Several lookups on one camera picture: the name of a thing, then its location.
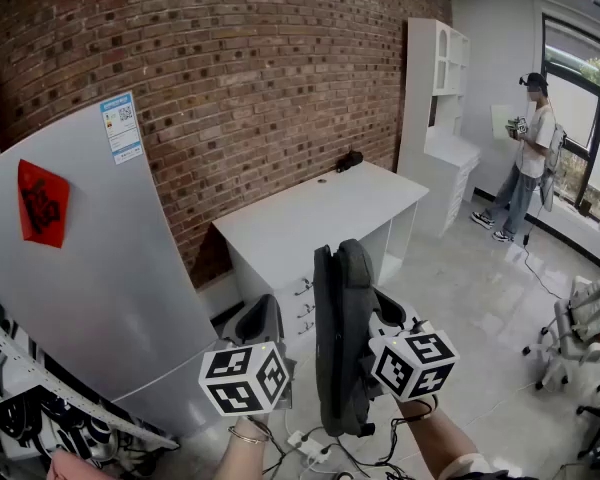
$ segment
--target hand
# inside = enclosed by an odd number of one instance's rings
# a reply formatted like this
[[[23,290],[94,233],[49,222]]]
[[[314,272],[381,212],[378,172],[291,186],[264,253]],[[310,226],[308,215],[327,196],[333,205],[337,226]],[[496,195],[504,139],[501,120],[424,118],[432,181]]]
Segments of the hand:
[[[436,402],[430,395],[418,400],[411,400],[410,402],[398,402],[396,400],[396,403],[398,404],[398,409],[400,409],[403,418],[414,418],[429,413],[429,407],[427,407],[424,403],[420,402],[419,400],[422,400],[422,402],[429,404],[429,406],[435,410]]]

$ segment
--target red brick wall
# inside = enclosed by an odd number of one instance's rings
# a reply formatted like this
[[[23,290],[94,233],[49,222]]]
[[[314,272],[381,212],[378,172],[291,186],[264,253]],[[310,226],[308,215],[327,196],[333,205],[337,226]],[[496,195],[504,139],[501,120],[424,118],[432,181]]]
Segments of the red brick wall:
[[[330,170],[386,168],[402,27],[450,0],[0,0],[0,143],[132,90],[195,286],[230,268],[213,219]]]

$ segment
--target person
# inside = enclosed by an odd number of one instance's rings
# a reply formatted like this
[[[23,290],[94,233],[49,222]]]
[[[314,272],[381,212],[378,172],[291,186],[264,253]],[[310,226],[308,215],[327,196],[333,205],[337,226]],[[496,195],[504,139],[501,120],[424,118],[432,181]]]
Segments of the person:
[[[427,406],[418,401],[398,402],[398,407],[405,419],[417,419],[429,413]],[[441,409],[407,425],[434,479],[478,478],[492,473],[475,444]],[[269,435],[257,422],[246,418],[239,418],[231,429],[229,445],[214,480],[262,479],[264,448]]]
[[[398,407],[403,418],[416,420],[407,425],[434,479],[468,480],[482,476],[486,480],[486,476],[492,473],[491,466],[471,439],[441,409],[429,412],[427,405],[418,401],[398,402]],[[418,419],[425,414],[425,419]],[[240,417],[234,426],[229,427],[231,437],[214,480],[263,478],[265,445],[271,439],[266,427],[267,417],[266,414],[253,420]],[[498,472],[497,477],[506,479],[506,472]],[[47,480],[113,479],[79,457],[58,450],[53,454]]]
[[[516,134],[509,130],[509,136],[520,141],[516,161],[509,176],[500,187],[493,204],[482,213],[473,212],[471,220],[486,229],[491,229],[501,211],[510,204],[509,215],[501,230],[493,233],[494,240],[513,242],[531,203],[531,196],[544,172],[544,161],[551,145],[556,120],[549,105],[547,81],[540,73],[529,73],[527,95],[536,103],[536,110],[527,134]]]

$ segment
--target refrigerator door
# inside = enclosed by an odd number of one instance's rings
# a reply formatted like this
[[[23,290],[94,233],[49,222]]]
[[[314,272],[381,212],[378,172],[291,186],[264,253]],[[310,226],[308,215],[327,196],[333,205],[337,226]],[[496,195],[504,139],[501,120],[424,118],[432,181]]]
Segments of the refrigerator door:
[[[145,421],[177,436],[201,432],[220,419],[198,384],[204,354],[213,350],[214,345],[209,345],[153,384],[114,400],[115,404],[131,414],[142,414]]]
[[[22,239],[20,159],[70,184],[61,249]],[[46,353],[109,400],[217,339],[146,156],[115,164],[98,104],[0,155],[0,303]]]

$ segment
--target white shelving unit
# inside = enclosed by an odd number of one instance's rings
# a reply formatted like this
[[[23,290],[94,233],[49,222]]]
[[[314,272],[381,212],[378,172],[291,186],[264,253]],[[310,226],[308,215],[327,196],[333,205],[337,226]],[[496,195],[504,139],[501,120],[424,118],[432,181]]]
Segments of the white shelving unit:
[[[409,19],[407,82],[398,174],[430,189],[415,229],[441,236],[453,223],[480,150],[460,136],[469,39],[431,19]]]
[[[63,398],[75,408],[107,423],[112,428],[116,428],[137,437],[138,439],[168,449],[175,449],[178,447],[178,444],[175,441],[150,432],[133,423],[129,423],[71,389],[64,382],[47,371],[44,365],[32,358],[22,344],[8,336],[1,327],[0,351],[6,355],[7,362],[10,366],[19,372],[19,381],[17,382],[19,388],[14,388],[9,393],[10,396],[15,396],[24,391],[28,391],[35,386],[43,386],[51,393]]]

